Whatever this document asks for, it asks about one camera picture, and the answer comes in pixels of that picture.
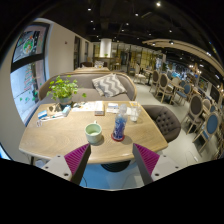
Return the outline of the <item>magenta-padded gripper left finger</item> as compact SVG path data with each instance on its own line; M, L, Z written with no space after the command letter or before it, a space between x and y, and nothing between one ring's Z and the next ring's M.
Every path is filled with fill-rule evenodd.
M91 145L87 143L66 155L56 155L43 166L43 169L79 185L90 154Z

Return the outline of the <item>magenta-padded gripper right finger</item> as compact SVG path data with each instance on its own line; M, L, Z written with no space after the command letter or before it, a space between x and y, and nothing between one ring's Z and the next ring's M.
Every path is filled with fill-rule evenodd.
M145 185L181 169L181 167L167 155L158 155L136 143L133 144L132 153Z

